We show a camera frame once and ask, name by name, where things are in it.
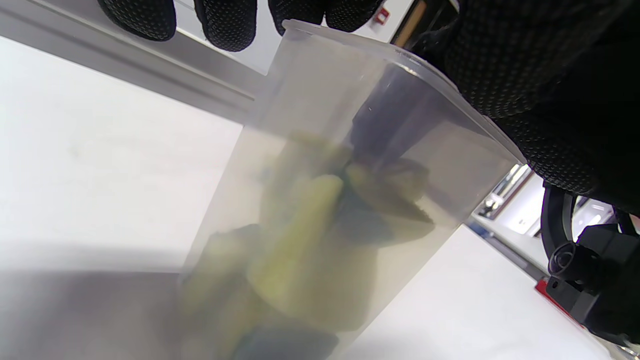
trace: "glove finger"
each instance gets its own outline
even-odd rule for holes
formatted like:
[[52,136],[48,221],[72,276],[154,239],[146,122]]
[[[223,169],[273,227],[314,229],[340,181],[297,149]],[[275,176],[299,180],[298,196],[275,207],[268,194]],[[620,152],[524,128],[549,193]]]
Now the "glove finger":
[[257,0],[196,0],[195,6],[204,35],[213,46],[236,52],[253,42]]
[[371,19],[383,0],[332,0],[326,11],[326,24],[352,33]]
[[329,0],[269,0],[273,23],[280,35],[284,35],[282,21],[302,20],[320,25]]
[[98,0],[102,11],[117,26],[153,41],[167,41],[175,34],[173,0]]

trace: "gloved hand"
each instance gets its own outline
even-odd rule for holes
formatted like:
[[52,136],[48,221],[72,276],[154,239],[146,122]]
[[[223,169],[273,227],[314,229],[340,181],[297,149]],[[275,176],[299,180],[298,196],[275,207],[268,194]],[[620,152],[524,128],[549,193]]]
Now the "gloved hand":
[[[98,0],[116,25],[148,40],[167,41],[175,34],[173,0]],[[363,26],[382,0],[269,0],[276,30],[282,21],[297,19],[313,24],[326,17],[329,27],[352,32]],[[253,42],[257,0],[195,0],[198,19],[207,39],[226,51],[240,51]]]

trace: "red object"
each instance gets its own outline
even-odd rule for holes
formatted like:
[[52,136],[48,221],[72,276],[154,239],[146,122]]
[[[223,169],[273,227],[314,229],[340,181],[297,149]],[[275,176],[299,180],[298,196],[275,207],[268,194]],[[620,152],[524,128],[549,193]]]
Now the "red object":
[[547,300],[551,301],[551,303],[553,305],[555,305],[558,309],[560,309],[563,313],[565,313],[573,321],[575,321],[575,319],[573,319],[573,317],[571,316],[571,314],[569,314],[569,312],[567,312],[567,310],[565,310],[562,306],[560,306],[560,304],[558,304],[552,297],[549,296],[549,294],[547,293],[547,282],[546,281],[544,281],[544,280],[538,281],[538,283],[536,284],[536,291],[541,293],[542,296],[546,297]]
[[376,16],[373,18],[373,21],[377,22],[378,24],[384,25],[387,22],[389,15],[390,15],[389,10],[385,8],[381,8],[380,11],[378,11]]

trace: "translucent plastic cup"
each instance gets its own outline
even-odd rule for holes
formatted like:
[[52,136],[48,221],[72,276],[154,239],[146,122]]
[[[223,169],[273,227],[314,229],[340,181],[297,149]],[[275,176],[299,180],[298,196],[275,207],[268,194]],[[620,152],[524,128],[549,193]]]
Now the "translucent plastic cup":
[[187,360],[338,356],[516,163],[423,60],[285,27],[185,270]]

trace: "black glove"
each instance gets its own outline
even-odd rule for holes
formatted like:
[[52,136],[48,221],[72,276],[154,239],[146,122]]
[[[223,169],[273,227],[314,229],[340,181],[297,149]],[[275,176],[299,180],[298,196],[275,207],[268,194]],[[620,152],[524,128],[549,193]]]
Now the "black glove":
[[640,3],[466,0],[460,8],[410,50],[456,83],[550,184],[640,216]]
[[[142,38],[167,41],[175,34],[173,0],[98,0],[115,24]],[[282,21],[296,19],[352,32],[374,15],[382,0],[269,0],[276,29]],[[253,42],[257,0],[195,0],[205,36],[215,47],[240,51]]]

